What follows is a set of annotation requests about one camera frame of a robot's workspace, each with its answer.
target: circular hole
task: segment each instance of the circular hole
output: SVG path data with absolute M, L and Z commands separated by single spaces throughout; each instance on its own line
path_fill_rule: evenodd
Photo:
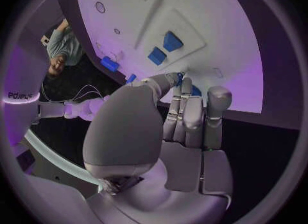
M 96 2 L 95 7 L 96 7 L 98 12 L 100 12 L 100 13 L 104 13 L 105 12 L 105 7 L 104 7 L 103 3 Z
M 114 32 L 115 34 L 120 34 L 120 31 L 117 28 L 114 29 Z

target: dark floor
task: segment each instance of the dark floor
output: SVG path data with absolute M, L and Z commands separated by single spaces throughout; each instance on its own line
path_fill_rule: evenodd
M 61 78 L 44 80 L 45 92 L 53 100 L 69 99 L 85 84 L 92 84 L 103 96 L 120 87 L 100 73 L 86 55 L 77 66 L 66 67 Z M 81 101 L 93 97 L 97 96 L 89 94 Z M 165 119 L 167 109 L 159 107 L 159 111 Z M 82 147 L 89 124 L 80 118 L 50 118 L 42 119 L 31 129 L 51 149 L 84 167 Z M 270 191 L 287 165 L 297 137 L 297 130 L 223 121 L 222 148 L 228 155 L 234 175 L 233 203 L 222 220 L 223 224 L 239 219 Z

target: person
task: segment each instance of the person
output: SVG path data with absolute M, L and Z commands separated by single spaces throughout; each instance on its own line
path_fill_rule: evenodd
M 47 45 L 50 65 L 47 77 L 57 78 L 65 66 L 76 65 L 83 54 L 80 43 L 66 19 L 52 32 Z

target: blue object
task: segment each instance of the blue object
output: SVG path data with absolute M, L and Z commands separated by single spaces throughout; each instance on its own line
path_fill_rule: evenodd
M 135 80 L 137 76 L 135 74 L 130 75 L 130 77 L 128 78 L 128 80 L 126 81 L 126 84 L 131 83 L 132 81 Z
M 183 43 L 171 31 L 168 31 L 164 38 L 164 48 L 172 52 L 183 46 Z
M 182 85 L 182 82 L 183 82 L 183 74 L 181 74 L 180 72 L 178 72 L 178 77 L 179 77 L 179 81 L 177 83 L 176 86 L 179 86 L 179 85 Z
M 194 85 L 192 86 L 192 94 L 191 94 L 192 96 L 202 96 L 202 93 L 201 93 L 201 91 L 197 88 L 197 87 L 195 87 Z
M 103 66 L 107 67 L 110 71 L 113 71 L 113 72 L 115 72 L 118 69 L 118 67 L 120 66 L 119 63 L 114 62 L 108 56 L 105 56 L 101 59 L 101 64 Z
M 162 64 L 162 62 L 165 60 L 166 57 L 167 55 L 163 51 L 161 51 L 158 47 L 155 47 L 152 53 L 150 53 L 150 55 L 148 56 L 148 58 L 151 61 L 153 61 L 156 65 Z

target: black background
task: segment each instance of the black background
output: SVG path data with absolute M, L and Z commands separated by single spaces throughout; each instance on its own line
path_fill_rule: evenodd
M 1 0 L 1 13 L 0 13 L 0 26 L 3 28 L 8 15 L 12 12 L 12 8 L 16 5 L 18 0 Z M 307 0 L 290 0 L 294 6 L 297 8 L 304 20 L 308 21 L 308 5 Z M 238 123 L 238 125 L 243 125 L 243 128 L 247 128 L 247 124 Z M 7 185 L 6 181 L 3 179 L 0 182 L 1 186 L 1 196 L 0 196 L 0 212 L 2 213 L 3 219 L 8 219 L 12 223 L 30 222 L 34 223 L 33 218 L 31 218 L 24 208 L 20 205 L 17 199 L 14 197 L 10 187 Z M 287 220 L 296 218 L 296 220 L 301 220 L 301 222 L 307 222 L 306 212 L 305 212 L 305 200 L 308 197 L 307 191 L 308 175 L 306 174 L 299 188 L 291 197 L 289 202 L 280 211 L 280 213 L 270 222 L 270 223 L 283 223 Z

